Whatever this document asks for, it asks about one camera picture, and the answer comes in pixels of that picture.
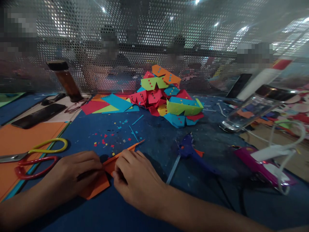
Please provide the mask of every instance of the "person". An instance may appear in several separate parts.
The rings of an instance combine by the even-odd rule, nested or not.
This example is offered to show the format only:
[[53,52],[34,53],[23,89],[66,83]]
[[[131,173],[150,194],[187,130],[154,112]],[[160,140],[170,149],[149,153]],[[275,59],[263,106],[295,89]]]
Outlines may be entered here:
[[[69,201],[90,184],[102,168],[99,156],[93,151],[62,158],[37,185],[0,204],[0,231],[17,230]],[[88,175],[79,179],[83,173]],[[127,203],[180,230],[271,231],[229,209],[165,184],[140,151],[123,150],[113,176],[116,190]]]

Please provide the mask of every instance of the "green paper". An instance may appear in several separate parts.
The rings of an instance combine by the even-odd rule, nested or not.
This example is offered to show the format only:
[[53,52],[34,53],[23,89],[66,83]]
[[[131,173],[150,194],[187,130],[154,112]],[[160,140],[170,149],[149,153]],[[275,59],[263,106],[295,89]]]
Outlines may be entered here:
[[115,106],[112,106],[112,105],[109,105],[109,106],[106,106],[100,110],[97,110],[97,111],[94,111],[93,113],[105,113],[105,112],[110,112],[110,111],[118,111],[119,109],[117,109]]
[[155,77],[155,78],[157,78],[157,85],[158,85],[159,89],[166,89],[169,86],[169,84],[166,83],[162,79],[163,77]]
[[173,103],[173,102],[169,102],[168,100],[166,100],[167,110],[169,113],[175,114],[175,115],[180,115],[182,112],[184,112],[185,116],[196,115],[200,113],[204,107],[202,106],[202,104],[197,98],[195,100],[197,101],[199,107]]
[[157,77],[146,78],[141,80],[141,85],[146,90],[154,90],[156,83],[157,83]]
[[15,99],[19,98],[21,95],[24,94],[24,92],[11,93],[11,94],[17,94],[14,97],[7,97],[6,94],[10,94],[10,93],[0,93],[0,107],[5,106],[6,104],[10,103],[11,101],[14,101]]
[[290,122],[290,120],[288,120],[288,119],[285,119],[285,120],[278,120],[278,121],[275,121],[274,123],[280,123],[280,122],[287,122],[287,123],[281,123],[281,124],[279,124],[278,126],[281,126],[281,127],[287,128],[287,129],[290,129],[291,124],[288,123],[288,122]]

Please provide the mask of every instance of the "eyeglasses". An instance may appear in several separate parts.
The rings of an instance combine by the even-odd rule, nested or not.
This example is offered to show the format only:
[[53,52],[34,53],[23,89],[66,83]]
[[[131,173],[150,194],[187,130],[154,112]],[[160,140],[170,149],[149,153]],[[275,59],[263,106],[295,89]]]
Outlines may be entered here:
[[85,105],[88,102],[89,98],[84,98],[83,100],[80,100],[79,102],[74,103],[70,107],[68,107],[65,110],[65,113],[73,113],[76,110],[80,109],[81,106]]

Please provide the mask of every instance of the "black lid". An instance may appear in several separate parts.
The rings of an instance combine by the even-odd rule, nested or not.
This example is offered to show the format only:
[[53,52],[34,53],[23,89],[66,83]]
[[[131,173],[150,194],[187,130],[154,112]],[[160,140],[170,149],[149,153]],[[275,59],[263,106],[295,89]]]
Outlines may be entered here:
[[270,85],[262,85],[256,91],[256,94],[275,101],[285,102],[298,94],[296,90],[279,89]]
[[66,61],[55,60],[47,61],[46,63],[52,71],[63,71],[69,69],[68,63]]

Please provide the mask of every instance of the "perforated metal screen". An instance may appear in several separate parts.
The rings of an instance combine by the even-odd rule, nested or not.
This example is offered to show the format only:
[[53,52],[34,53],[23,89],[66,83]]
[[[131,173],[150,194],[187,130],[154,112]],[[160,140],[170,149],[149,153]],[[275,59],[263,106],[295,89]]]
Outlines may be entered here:
[[[45,62],[63,59],[87,93],[135,91],[158,64],[189,93],[225,95],[239,74],[260,71],[237,66],[237,44],[268,42],[277,57],[299,57],[309,39],[308,1],[17,0],[5,7],[12,14],[4,17],[19,25],[10,30],[37,33],[36,55],[0,56],[0,91],[8,92],[61,90]],[[16,13],[35,18],[36,32]]]

